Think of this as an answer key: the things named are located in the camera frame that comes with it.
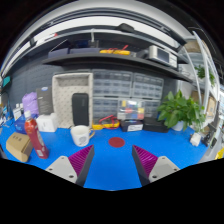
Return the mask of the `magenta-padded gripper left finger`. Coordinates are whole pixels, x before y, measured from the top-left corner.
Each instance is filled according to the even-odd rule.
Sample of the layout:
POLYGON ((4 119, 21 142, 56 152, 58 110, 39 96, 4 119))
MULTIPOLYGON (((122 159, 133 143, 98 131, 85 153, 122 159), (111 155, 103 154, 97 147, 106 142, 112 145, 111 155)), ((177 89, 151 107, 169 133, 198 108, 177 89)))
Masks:
POLYGON ((71 156, 60 156, 46 171, 66 179, 74 184, 83 186, 95 155, 94 146, 85 147, 71 156))

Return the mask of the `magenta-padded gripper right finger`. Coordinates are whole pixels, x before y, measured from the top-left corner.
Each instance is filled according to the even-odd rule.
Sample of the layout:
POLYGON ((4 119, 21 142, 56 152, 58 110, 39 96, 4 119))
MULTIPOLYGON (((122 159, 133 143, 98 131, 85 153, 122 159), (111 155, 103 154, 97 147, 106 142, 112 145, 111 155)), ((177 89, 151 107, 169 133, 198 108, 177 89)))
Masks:
POLYGON ((132 146, 132 156, 142 186, 179 171, 179 168, 166 156, 157 157, 136 145, 132 146))

